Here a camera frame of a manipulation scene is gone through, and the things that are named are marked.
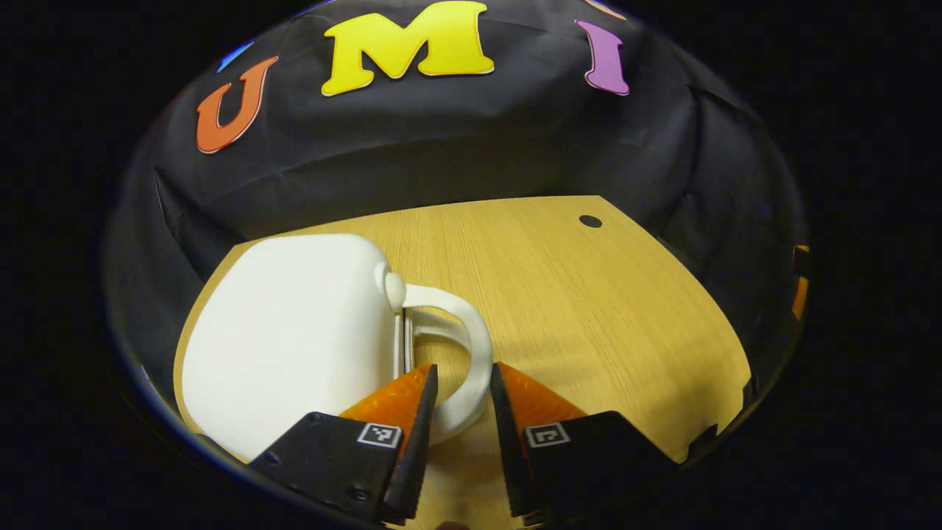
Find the mug handle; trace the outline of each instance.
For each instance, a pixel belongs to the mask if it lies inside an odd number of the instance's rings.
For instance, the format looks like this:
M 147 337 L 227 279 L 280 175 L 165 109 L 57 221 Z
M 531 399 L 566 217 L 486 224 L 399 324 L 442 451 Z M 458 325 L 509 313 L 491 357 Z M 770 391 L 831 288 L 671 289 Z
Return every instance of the mug handle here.
M 491 334 L 474 306 L 446 290 L 406 284 L 405 295 L 403 307 L 437 307 L 457 317 L 464 330 L 451 321 L 435 317 L 439 323 L 426 324 L 421 326 L 426 330 L 419 328 L 417 331 L 455 340 L 471 355 L 471 366 L 462 385 L 431 413 L 430 445 L 434 445 L 462 432 L 483 412 L 494 364 Z M 434 317 L 422 314 L 423 318 Z

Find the letter m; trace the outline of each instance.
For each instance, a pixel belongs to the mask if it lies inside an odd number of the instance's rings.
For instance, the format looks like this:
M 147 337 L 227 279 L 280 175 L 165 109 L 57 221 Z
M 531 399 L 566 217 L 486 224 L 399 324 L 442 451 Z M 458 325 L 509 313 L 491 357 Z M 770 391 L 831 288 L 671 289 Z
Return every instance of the letter m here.
M 320 91 L 332 96 L 372 83 L 373 73 L 363 68 L 363 54 L 386 75 L 399 79 L 426 42 L 429 56 L 418 63 L 422 74 L 489 74 L 494 62 L 484 56 L 478 34 L 478 15 L 485 10 L 480 2 L 438 2 L 404 28 L 379 13 L 335 25 L 324 33 L 333 37 L 333 69 Z

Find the white mug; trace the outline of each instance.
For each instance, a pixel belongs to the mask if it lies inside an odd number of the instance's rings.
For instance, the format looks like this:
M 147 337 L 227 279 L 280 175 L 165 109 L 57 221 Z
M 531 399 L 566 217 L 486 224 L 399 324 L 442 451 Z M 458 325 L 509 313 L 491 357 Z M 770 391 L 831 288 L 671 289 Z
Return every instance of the white mug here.
M 463 327 L 405 307 L 433 306 Z M 189 334 L 181 391 L 189 420 L 251 461 L 308 412 L 337 415 L 413 367 L 413 336 L 471 354 L 463 384 L 432 413 L 431 443 L 483 409 L 491 337 L 465 300 L 407 285 L 375 244 L 351 234 L 285 236 L 250 247 Z

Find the wooden tabletop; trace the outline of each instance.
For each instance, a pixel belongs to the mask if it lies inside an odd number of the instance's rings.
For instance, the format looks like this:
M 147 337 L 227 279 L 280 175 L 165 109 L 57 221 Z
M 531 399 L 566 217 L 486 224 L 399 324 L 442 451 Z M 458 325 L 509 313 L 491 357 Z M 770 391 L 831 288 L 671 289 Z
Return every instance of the wooden tabletop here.
M 467 300 L 487 322 L 495 360 L 590 414 L 622 413 L 678 463 L 691 441 L 712 424 L 722 431 L 742 408 L 750 371 L 732 326 L 667 249 L 601 197 L 422 207 L 282 236 L 323 233 L 372 240 L 406 282 Z M 214 276 L 256 242 L 234 248 Z M 467 353 L 435 339 L 415 348 L 416 364 L 438 363 L 443 401 L 461 384 Z M 521 525 L 510 515 L 490 400 L 477 423 L 430 450 L 406 528 L 442 521 Z

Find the orange letter u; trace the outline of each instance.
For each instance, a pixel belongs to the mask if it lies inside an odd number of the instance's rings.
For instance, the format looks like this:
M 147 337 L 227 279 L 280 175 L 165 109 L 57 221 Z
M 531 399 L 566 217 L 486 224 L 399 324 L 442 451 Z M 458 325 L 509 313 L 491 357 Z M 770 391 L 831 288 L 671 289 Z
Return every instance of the orange letter u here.
M 275 63 L 278 57 L 267 58 L 252 66 L 245 72 L 239 81 L 243 81 L 242 107 L 239 108 L 235 118 L 226 125 L 219 125 L 219 105 L 222 95 L 229 91 L 232 83 L 226 83 L 215 92 L 206 96 L 198 107 L 196 113 L 196 146 L 207 155 L 216 153 L 226 145 L 236 141 L 249 129 L 258 108 L 262 105 L 262 91 L 265 87 L 265 73 L 268 67 Z

